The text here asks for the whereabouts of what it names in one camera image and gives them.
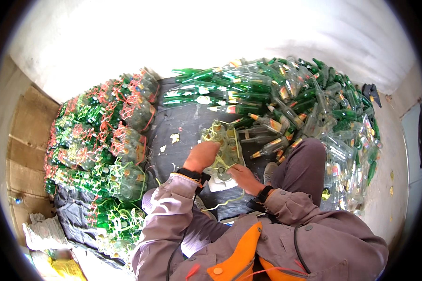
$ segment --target bundle of bottles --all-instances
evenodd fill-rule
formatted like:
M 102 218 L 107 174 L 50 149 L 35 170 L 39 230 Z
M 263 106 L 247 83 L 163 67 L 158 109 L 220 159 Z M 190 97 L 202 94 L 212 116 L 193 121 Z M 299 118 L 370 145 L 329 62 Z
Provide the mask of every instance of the bundle of bottles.
M 232 178 L 230 174 L 227 174 L 227 170 L 235 164 L 245 165 L 242 148 L 233 124 L 228 124 L 225 128 L 219 119 L 214 119 L 211 128 L 201 131 L 200 140 L 220 144 L 214 163 L 204 169 L 205 173 L 219 179 L 215 182 L 230 181 Z
M 251 159 L 276 153 L 280 164 L 304 138 L 320 139 L 327 150 L 322 199 L 334 210 L 361 214 L 383 146 L 373 98 L 347 75 L 313 61 L 242 58 L 206 70 L 173 69 L 180 85 L 164 93 L 162 105 L 197 103 L 245 115 L 231 123 L 244 137 L 240 143 L 265 144 Z
M 99 250 L 128 260 L 139 239 L 144 212 L 134 202 L 147 189 L 148 130 L 159 85 L 145 69 L 123 74 L 63 103 L 45 155 L 45 190 L 95 196 L 87 220 L 97 228 Z

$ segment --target concrete floor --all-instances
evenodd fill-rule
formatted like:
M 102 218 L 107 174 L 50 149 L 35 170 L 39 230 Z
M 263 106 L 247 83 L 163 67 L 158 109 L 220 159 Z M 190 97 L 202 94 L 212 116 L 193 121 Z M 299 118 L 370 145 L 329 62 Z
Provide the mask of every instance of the concrete floor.
M 408 202 L 408 160 L 403 127 L 398 113 L 380 94 L 382 108 L 373 103 L 380 129 L 381 158 L 367 188 L 362 220 L 392 249 L 405 222 Z

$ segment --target white wall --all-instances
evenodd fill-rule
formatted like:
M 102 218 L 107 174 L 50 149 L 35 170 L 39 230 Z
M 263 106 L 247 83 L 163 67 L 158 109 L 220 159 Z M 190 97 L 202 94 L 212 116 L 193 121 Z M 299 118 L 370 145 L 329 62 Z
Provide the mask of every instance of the white wall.
M 58 102 L 141 66 L 165 78 L 172 68 L 287 55 L 393 93 L 416 60 L 382 0 L 43 0 L 9 52 Z

